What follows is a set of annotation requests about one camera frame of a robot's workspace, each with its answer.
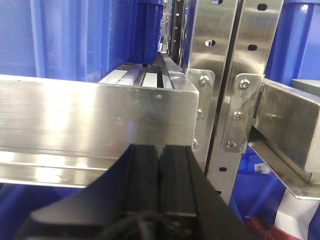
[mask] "metal frame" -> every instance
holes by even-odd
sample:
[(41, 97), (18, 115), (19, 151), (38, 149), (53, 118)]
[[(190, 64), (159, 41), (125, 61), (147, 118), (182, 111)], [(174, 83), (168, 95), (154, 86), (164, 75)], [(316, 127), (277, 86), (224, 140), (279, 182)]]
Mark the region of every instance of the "metal frame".
[(229, 63), (223, 75), (225, 87), (221, 97), (219, 119), (214, 127), (214, 139), (210, 161), (207, 163), (207, 177), (229, 202), (241, 158), (240, 153), (223, 150), (224, 131), (234, 91), (235, 78), (240, 73), (261, 75), (265, 71), (269, 52), (277, 28), (283, 1), (265, 0), (265, 11), (258, 10), (259, 0), (244, 0), (238, 5), (234, 31), (234, 44), (229, 51)]

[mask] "metal support bar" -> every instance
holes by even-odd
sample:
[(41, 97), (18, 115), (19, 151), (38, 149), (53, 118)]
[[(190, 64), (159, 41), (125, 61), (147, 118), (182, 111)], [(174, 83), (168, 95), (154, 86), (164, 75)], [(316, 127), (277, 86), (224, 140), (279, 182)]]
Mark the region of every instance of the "metal support bar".
[(264, 80), (251, 147), (298, 199), (320, 200), (320, 97)]
[(159, 62), (172, 89), (0, 75), (0, 182), (84, 187), (131, 143), (191, 146), (199, 92)]

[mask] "black cable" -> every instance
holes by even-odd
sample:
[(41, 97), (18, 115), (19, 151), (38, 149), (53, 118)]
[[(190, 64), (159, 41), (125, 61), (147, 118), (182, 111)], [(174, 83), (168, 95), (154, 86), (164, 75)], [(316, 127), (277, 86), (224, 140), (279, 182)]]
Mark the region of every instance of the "black cable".
[(120, 219), (115, 224), (107, 227), (100, 234), (98, 234), (95, 240), (112, 240), (119, 234), (123, 233), (124, 230), (127, 230), (130, 227), (134, 227), (137, 225), (141, 232), (142, 239), (145, 240), (145, 238), (147, 238), (146, 240), (152, 240), (152, 238), (149, 238), (150, 234), (148, 234), (148, 232), (150, 231), (147, 230), (147, 232), (145, 232), (145, 227), (147, 227), (147, 225), (145, 225), (145, 227), (142, 225), (143, 226), (142, 228), (141, 228), (141, 225), (139, 225), (139, 221), (144, 222), (146, 220), (160, 222), (161, 224), (171, 229), (174, 233), (176, 233), (177, 235), (180, 235), (181, 237), (188, 237), (190, 235), (189, 233), (186, 233), (185, 231), (179, 229), (165, 215), (159, 212), (141, 212), (141, 213), (137, 213), (135, 215)]

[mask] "blue plastic bin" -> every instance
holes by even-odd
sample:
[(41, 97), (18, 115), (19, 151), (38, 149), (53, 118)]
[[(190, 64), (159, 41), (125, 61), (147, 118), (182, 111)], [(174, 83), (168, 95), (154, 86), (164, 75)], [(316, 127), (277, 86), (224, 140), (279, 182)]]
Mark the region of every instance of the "blue plastic bin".
[(11, 240), (33, 210), (77, 191), (78, 188), (6, 184), (0, 189), (0, 240)]
[(134, 51), (138, 0), (0, 0), (0, 74), (98, 82)]
[(163, 0), (138, 0), (134, 52), (129, 62), (152, 64), (160, 41)]
[(285, 0), (266, 77), (292, 85), (292, 79), (320, 80), (320, 0)]

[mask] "perforated metal upright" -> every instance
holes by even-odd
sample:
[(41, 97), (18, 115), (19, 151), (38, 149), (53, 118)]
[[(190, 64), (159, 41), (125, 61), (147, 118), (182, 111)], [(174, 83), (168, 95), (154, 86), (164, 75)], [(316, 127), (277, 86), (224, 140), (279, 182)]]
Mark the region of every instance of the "perforated metal upright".
[[(193, 151), (225, 202), (252, 125), (253, 111), (245, 109), (246, 103), (250, 100), (253, 109), (257, 101), (253, 97), (258, 98), (264, 79), (282, 5), (281, 0), (186, 1), (182, 66), (199, 90)], [(236, 94), (243, 112), (233, 112)]]

